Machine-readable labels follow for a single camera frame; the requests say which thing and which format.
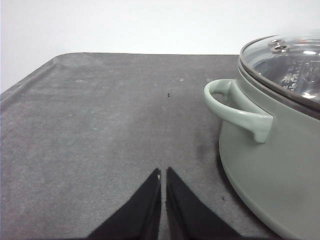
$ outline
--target wall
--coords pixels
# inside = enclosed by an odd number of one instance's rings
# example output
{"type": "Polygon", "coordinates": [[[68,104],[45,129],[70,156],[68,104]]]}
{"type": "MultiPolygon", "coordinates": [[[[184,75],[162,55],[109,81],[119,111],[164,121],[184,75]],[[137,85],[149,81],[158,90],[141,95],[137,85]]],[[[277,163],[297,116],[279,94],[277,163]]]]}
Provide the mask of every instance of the wall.
{"type": "Polygon", "coordinates": [[[319,28],[319,0],[2,0],[1,92],[71,52],[238,54],[319,28]]]}

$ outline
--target lid rim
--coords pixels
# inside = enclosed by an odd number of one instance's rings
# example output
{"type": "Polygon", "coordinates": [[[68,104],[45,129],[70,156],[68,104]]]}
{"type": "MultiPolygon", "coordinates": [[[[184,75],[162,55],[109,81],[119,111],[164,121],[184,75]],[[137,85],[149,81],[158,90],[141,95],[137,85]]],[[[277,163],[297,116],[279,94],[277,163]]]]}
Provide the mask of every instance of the lid rim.
{"type": "Polygon", "coordinates": [[[316,111],[320,112],[320,103],[310,100],[308,98],[305,98],[297,93],[295,93],[294,91],[285,89],[283,87],[281,87],[280,85],[274,83],[273,81],[267,79],[266,77],[258,74],[252,67],[249,66],[249,64],[245,61],[244,56],[243,56],[243,52],[244,50],[251,44],[256,43],[260,40],[264,40],[267,38],[272,38],[275,37],[275,35],[272,36],[266,36],[266,37],[262,37],[262,38],[258,38],[256,40],[253,40],[251,42],[248,42],[246,45],[244,45],[240,51],[240,55],[239,55],[239,62],[241,64],[241,66],[243,67],[243,69],[254,79],[256,79],[257,81],[259,81],[261,84],[263,84],[264,86],[266,86],[267,88],[277,92],[278,94],[281,94],[282,96],[291,99],[299,104],[302,104],[308,108],[312,108],[316,111]]]}

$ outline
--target cooking pot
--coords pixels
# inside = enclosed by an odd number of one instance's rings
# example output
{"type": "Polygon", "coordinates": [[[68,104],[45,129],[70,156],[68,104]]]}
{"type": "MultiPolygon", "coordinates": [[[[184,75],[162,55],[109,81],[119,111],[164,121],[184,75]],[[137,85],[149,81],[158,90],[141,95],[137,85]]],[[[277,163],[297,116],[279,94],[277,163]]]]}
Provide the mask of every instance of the cooking pot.
{"type": "Polygon", "coordinates": [[[209,82],[204,100],[223,119],[220,157],[244,203],[283,238],[319,239],[320,32],[248,43],[237,77],[209,82]]]}

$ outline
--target gray felt surface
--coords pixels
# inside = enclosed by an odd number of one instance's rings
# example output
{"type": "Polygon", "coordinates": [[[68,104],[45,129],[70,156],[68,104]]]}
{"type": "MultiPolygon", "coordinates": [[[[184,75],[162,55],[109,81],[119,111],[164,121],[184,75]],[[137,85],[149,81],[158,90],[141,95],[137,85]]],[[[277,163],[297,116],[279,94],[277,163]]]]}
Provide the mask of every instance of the gray felt surface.
{"type": "Polygon", "coordinates": [[[221,167],[221,120],[203,101],[237,55],[71,53],[1,95],[1,239],[85,237],[162,170],[245,236],[274,236],[221,167]]]}

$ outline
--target pot lid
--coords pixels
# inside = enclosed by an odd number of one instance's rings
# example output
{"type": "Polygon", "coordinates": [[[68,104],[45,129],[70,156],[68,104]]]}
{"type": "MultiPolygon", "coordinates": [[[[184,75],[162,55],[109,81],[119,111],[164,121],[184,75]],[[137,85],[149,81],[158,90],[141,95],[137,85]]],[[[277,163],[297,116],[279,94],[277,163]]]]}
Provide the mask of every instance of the pot lid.
{"type": "Polygon", "coordinates": [[[320,110],[320,30],[252,41],[241,50],[240,62],[262,84],[320,110]]]}

